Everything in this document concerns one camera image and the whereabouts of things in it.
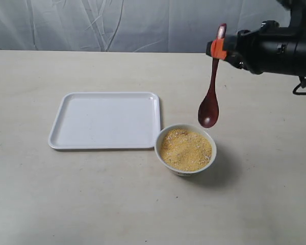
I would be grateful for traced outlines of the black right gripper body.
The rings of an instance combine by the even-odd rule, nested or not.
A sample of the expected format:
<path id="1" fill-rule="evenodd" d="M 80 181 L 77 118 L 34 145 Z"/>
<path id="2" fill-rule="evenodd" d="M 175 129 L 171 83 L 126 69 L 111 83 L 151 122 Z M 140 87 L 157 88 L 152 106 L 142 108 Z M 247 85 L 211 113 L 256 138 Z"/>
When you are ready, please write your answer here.
<path id="1" fill-rule="evenodd" d="M 255 75 L 267 72 L 294 76 L 299 38 L 297 28 L 280 27 L 274 20 L 264 21 L 258 30 L 241 30 L 236 35 L 227 35 L 226 61 Z"/>

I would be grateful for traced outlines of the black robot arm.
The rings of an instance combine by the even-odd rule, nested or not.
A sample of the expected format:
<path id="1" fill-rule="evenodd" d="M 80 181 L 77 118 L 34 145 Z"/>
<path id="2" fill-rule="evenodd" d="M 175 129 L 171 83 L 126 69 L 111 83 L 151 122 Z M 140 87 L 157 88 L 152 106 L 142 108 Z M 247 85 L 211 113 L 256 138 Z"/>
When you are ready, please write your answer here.
<path id="1" fill-rule="evenodd" d="M 264 72 L 306 78 L 306 1 L 279 1 L 290 23 L 262 22 L 254 31 L 240 30 L 208 42 L 206 55 L 252 74 Z"/>

